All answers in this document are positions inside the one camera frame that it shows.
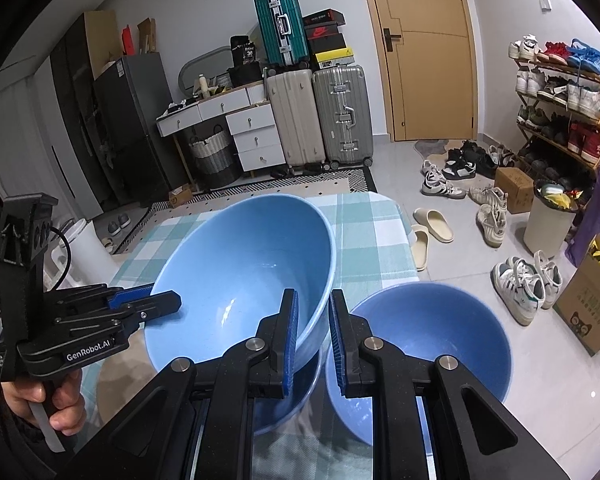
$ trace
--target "teal suitcase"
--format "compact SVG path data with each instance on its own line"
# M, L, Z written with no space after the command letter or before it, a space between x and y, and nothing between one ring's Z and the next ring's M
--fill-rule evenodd
M271 66L309 67L309 47L298 0L253 0Z

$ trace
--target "drawer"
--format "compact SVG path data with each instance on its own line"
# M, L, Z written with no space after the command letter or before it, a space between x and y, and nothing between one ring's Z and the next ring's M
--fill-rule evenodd
M285 154L282 152L282 146L279 144L238 153L238 156L240 156L240 162L244 171L257 170L258 168L267 168L285 163Z
M275 126L268 126L267 128L257 129L254 132L238 134L234 136L234 141L235 147L241 153L280 144L280 137Z
M187 126L193 126L201 122L200 110L198 109L198 105L195 105L185 108L172 116L160 119L157 121L157 124L161 136L166 137Z
M267 94L264 91L264 83L254 86L247 86L247 94L249 94L249 102L254 105L267 100Z
M273 118L271 105L256 106L235 114L227 115L226 123L232 135L243 132L252 132L265 126L273 126L276 121Z
M198 105L200 108L200 116L203 121L249 106L249 96L247 95L245 88L221 94L218 97L213 97L209 99L209 101L204 101Z

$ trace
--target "slide sandal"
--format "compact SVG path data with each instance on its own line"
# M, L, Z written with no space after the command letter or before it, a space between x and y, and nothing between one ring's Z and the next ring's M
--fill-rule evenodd
M427 268L427 256L429 254L429 230L424 225L412 225L411 229L416 235L416 242L411 246L411 254L417 270Z
M446 223L445 217L442 216L440 211L419 207L413 212L413 217L418 224L424 225L443 244L454 241L454 232Z

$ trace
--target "wooden door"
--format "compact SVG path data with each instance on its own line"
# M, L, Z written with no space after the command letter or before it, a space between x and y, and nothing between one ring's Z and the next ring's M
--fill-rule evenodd
M394 140L473 139L475 56L463 0L375 0L375 7Z

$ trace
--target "screw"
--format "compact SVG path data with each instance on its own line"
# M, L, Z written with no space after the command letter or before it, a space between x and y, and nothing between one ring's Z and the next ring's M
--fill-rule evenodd
M365 339L365 346L369 350L379 350L384 346L384 341L379 337L367 337Z
M186 372L189 366L190 361L186 357L178 357L171 361L171 370L174 372Z
M248 339L247 342L245 343L245 346L251 350L251 351L258 351L258 350L262 350L264 348L264 341L262 339L260 339L259 337L252 337L251 339Z
M458 368L458 359L452 355L443 355L438 362L445 370L455 370Z

